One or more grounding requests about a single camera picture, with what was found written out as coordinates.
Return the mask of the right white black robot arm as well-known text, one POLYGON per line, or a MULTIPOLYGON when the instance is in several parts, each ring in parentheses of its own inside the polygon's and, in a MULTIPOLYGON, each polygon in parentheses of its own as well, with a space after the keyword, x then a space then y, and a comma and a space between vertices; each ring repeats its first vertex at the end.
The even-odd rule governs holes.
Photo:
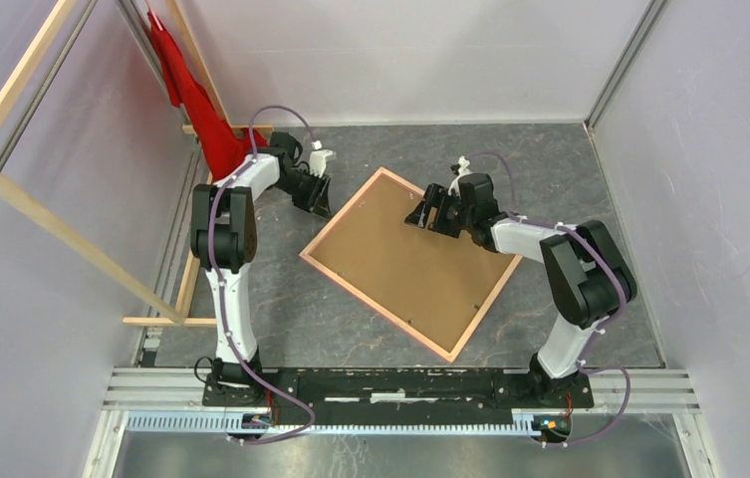
POLYGON ((635 278, 604 222, 550 224, 504 212, 485 173, 460 176, 452 188, 429 184, 404 221, 452 238, 468 233, 487 251, 544 266, 558 316, 518 391, 541 406, 574 389, 594 335, 637 295, 635 278))

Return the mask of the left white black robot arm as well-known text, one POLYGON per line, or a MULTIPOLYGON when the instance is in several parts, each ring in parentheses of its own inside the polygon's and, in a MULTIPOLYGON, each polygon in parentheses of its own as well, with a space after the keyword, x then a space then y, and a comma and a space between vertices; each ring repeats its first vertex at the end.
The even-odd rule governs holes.
POLYGON ((336 154, 317 140, 307 159, 302 152, 293 136, 276 131, 230 174, 192 192, 190 249, 205 272, 216 314, 216 352, 203 381, 207 401, 226 398, 248 406, 264 395, 248 292, 258 246, 255 201, 275 188, 295 207, 330 218, 327 168, 336 154))

